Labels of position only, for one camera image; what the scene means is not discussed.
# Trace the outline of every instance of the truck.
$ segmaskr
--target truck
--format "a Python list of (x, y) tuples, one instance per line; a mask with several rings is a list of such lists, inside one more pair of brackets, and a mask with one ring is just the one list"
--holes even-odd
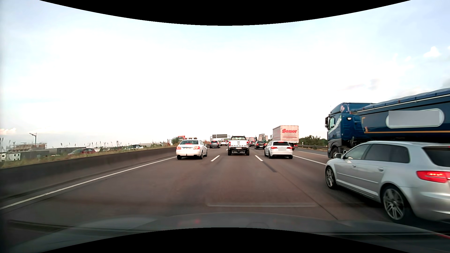
[(291, 144), (292, 150), (297, 147), (298, 144), (298, 126), (281, 125), (272, 129), (272, 140), (286, 141)]
[(245, 136), (231, 136), (228, 142), (228, 155), (232, 152), (245, 152), (245, 155), (250, 155), (249, 142)]
[(370, 140), (449, 143), (450, 88), (376, 104), (341, 103), (325, 127), (328, 158)]

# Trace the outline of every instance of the tire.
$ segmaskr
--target tire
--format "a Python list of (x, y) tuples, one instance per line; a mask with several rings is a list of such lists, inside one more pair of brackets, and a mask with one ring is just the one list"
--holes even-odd
[(328, 188), (332, 190), (336, 190), (338, 188), (338, 185), (336, 184), (336, 178), (334, 177), (334, 172), (331, 167), (327, 167), (325, 169), (325, 182)]
[(334, 154), (337, 154), (337, 153), (339, 153), (339, 150), (338, 150), (338, 148), (334, 147), (331, 150), (331, 159), (334, 159)]
[(396, 186), (384, 188), (381, 197), (384, 212), (393, 222), (406, 225), (414, 220), (415, 215), (408, 200)]

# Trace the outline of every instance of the tail light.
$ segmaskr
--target tail light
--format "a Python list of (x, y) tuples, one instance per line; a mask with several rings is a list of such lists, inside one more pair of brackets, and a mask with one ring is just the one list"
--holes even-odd
[(446, 183), (450, 180), (450, 172), (418, 171), (416, 173), (420, 179), (436, 183)]

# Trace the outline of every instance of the white sedan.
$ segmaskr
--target white sedan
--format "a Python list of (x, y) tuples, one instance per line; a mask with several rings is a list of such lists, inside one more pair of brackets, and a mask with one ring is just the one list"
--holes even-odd
[(198, 159), (208, 156), (208, 147), (201, 140), (184, 140), (176, 147), (176, 158), (196, 156)]
[(270, 141), (264, 148), (264, 155), (272, 159), (274, 156), (287, 156), (293, 158), (291, 145), (286, 141)]

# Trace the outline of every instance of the blue semi-trailer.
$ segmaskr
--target blue semi-trailer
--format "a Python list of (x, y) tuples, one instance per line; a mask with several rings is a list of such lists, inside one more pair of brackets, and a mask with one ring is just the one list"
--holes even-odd
[(325, 127), (328, 158), (370, 140), (450, 143), (450, 88), (377, 104), (341, 103)]

